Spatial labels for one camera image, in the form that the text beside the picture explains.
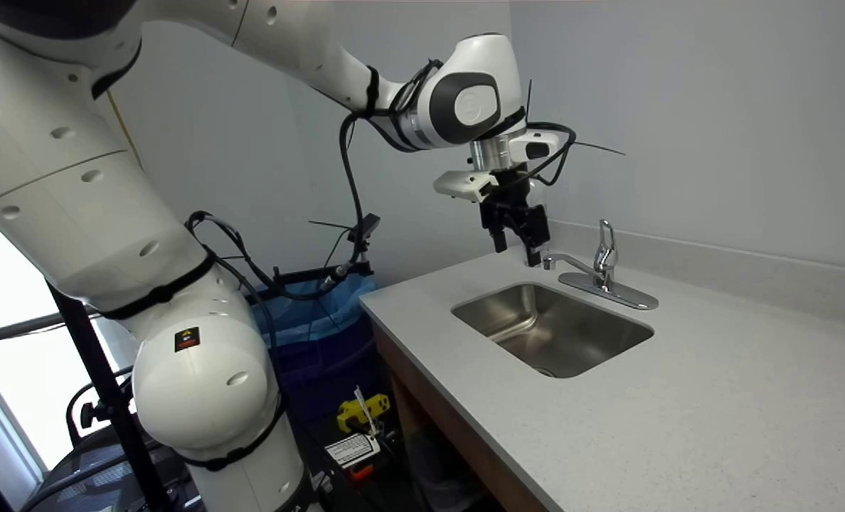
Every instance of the faucet handle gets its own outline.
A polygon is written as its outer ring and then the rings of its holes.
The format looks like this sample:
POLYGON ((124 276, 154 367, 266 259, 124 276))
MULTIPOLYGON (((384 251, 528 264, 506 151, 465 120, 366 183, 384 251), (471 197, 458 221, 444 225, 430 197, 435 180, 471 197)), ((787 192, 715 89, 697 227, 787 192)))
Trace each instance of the faucet handle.
POLYGON ((600 218, 600 241, 599 241, 600 254, 619 254, 619 235, 614 235, 614 225, 610 218, 600 218))
POLYGON ((605 276, 605 282, 614 282, 614 268, 619 268, 619 235, 614 225, 600 218, 600 241, 596 251, 596 274, 605 276))

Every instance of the black stand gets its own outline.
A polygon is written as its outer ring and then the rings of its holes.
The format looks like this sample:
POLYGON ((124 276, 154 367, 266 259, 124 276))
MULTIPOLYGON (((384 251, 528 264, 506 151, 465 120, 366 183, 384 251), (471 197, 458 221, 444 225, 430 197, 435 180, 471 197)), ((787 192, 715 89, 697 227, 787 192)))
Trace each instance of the black stand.
POLYGON ((102 407, 109 410, 111 427, 121 439, 121 446, 125 450, 125 457, 135 468, 135 478, 141 483, 141 493, 142 493, 148 510, 172 512, 175 510, 172 498, 164 487, 164 478, 161 478, 154 460, 148 457, 141 427, 138 427, 135 416, 129 411, 129 400, 118 390, 115 372, 111 372, 102 343, 90 320, 85 308, 80 301, 64 296, 53 285, 50 285, 50 289, 53 289, 58 309, 78 343, 85 372, 90 372, 91 384, 98 387, 102 407))

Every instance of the faucet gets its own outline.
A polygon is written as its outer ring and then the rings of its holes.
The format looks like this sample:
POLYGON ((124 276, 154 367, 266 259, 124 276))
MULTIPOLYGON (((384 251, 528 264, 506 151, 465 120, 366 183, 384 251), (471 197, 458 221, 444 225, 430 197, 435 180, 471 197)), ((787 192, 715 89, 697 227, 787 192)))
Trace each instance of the faucet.
POLYGON ((600 241, 596 251, 596 262, 593 262, 596 274, 600 276, 600 282, 606 288, 614 285, 614 268, 619 268, 619 235, 614 235, 614 225, 600 218, 600 241))
POLYGON ((572 254, 546 254, 545 269, 552 269, 559 262, 579 268, 580 274, 593 276, 599 288, 614 288, 614 268, 619 268, 619 235, 614 225, 600 218, 600 241, 596 251, 593 268, 576 259, 572 254))
POLYGON ((576 259, 569 254, 546 254, 545 256, 545 269, 552 269, 555 262, 568 262, 580 274, 560 274, 560 285, 569 285, 569 288, 579 288, 583 293, 620 301, 620 303, 634 308, 634 309, 656 309, 659 308, 656 296, 647 296, 647 293, 641 293, 634 288, 626 288, 626 285, 614 282, 614 268, 619 268, 614 225, 600 218, 599 231, 600 231, 600 239, 599 239, 599 251, 596 251, 593 264, 587 264, 587 262, 580 262, 580 259, 576 259))

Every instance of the countertop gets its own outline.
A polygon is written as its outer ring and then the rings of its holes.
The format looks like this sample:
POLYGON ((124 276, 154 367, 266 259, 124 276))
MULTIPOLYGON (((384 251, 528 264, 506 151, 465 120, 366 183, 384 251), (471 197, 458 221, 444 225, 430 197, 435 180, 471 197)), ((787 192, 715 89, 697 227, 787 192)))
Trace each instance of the countertop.
POLYGON ((619 282, 660 308, 579 293, 519 254, 367 293, 366 308, 549 510, 845 512, 845 325, 626 264, 619 282), (656 336, 583 375, 540 375, 451 313, 522 282, 656 336))

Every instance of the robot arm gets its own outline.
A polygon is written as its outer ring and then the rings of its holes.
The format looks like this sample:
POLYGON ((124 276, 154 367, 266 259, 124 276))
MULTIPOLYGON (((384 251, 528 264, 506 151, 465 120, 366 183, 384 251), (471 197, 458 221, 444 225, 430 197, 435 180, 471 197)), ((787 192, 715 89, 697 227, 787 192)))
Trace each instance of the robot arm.
POLYGON ((0 0, 0 36, 85 64, 91 94, 102 94, 135 64, 146 19, 195 26, 366 114, 398 151, 472 146, 475 167, 448 171, 435 190, 479 201, 495 247, 506 247, 511 227, 525 239, 531 264, 539 264, 549 227, 545 207, 528 205, 525 173, 560 151, 560 133, 531 131, 511 36, 467 36, 451 59, 393 82, 334 40, 331 18, 331 0, 101 0, 55 8, 0 0))
POLYGON ((502 33, 390 82, 331 40, 327 0, 0 0, 0 232, 141 339, 141 421, 186 454, 210 510, 293 510, 304 466, 252 309, 91 103, 135 64, 146 19, 196 26, 293 74, 398 151, 471 141, 475 167, 435 187, 481 201, 495 244, 513 227, 533 264, 546 217, 528 205, 528 177, 560 141, 528 124, 502 33))

